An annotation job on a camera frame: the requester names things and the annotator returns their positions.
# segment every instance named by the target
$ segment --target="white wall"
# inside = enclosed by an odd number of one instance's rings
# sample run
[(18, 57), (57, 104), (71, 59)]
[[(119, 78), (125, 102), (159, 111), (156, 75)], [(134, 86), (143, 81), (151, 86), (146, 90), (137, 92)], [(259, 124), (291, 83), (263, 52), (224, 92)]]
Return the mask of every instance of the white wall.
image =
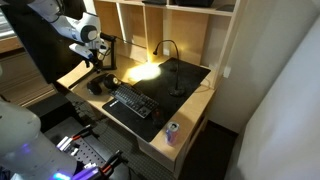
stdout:
[(320, 178), (320, 17), (250, 119), (226, 179)]
[(314, 22), (318, 2), (248, 1), (230, 55), (232, 71), (211, 103), (210, 120), (240, 131)]
[(96, 9), (94, 7), (93, 0), (83, 0), (83, 2), (86, 6), (87, 12), (96, 14)]

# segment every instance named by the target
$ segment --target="black desk mat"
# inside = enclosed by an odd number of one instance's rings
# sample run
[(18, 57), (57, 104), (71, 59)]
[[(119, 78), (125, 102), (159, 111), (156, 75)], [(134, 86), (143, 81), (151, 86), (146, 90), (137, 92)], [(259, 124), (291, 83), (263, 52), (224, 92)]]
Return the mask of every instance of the black desk mat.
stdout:
[[(177, 61), (179, 61), (178, 85), (185, 88), (185, 93), (182, 97), (173, 97), (168, 93), (168, 88), (175, 86), (176, 72), (172, 71), (172, 69), (177, 66)], [(143, 119), (120, 102), (110, 107), (116, 99), (113, 99), (102, 107), (147, 142), (152, 141), (210, 72), (208, 69), (174, 58), (170, 58), (160, 64), (159, 68), (161, 74), (157, 78), (141, 80), (133, 85), (159, 103), (156, 110), (159, 113), (150, 113)]]

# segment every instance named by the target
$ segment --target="beverage can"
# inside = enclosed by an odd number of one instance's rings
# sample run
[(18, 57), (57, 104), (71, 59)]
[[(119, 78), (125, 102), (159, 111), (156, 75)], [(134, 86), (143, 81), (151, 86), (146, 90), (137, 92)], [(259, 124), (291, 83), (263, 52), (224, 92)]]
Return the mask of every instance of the beverage can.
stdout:
[(166, 130), (166, 143), (173, 145), (176, 142), (179, 130), (179, 124), (176, 122), (169, 122)]

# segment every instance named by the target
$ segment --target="keyboard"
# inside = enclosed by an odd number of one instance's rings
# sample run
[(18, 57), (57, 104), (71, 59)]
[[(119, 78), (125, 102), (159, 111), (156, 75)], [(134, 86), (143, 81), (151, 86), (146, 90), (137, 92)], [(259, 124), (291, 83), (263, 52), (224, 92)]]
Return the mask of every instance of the keyboard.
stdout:
[(147, 117), (159, 104), (129, 84), (120, 84), (111, 95), (140, 117)]

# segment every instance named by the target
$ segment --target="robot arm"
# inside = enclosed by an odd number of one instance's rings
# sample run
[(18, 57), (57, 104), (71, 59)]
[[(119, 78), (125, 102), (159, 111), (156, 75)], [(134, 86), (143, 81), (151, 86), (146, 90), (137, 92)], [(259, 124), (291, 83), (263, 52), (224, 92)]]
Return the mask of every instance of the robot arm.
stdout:
[(72, 177), (75, 158), (59, 151), (40, 132), (40, 119), (26, 108), (0, 98), (0, 166), (16, 173), (16, 179), (52, 179), (60, 172)]
[(85, 12), (80, 20), (67, 17), (63, 15), (63, 4), (59, 3), (59, 0), (0, 0), (0, 5), (6, 4), (28, 5), (60, 35), (84, 44), (74, 43), (69, 48), (86, 58), (87, 66), (89, 61), (95, 61), (91, 50), (107, 49), (107, 45), (100, 39), (100, 19), (94, 14)]

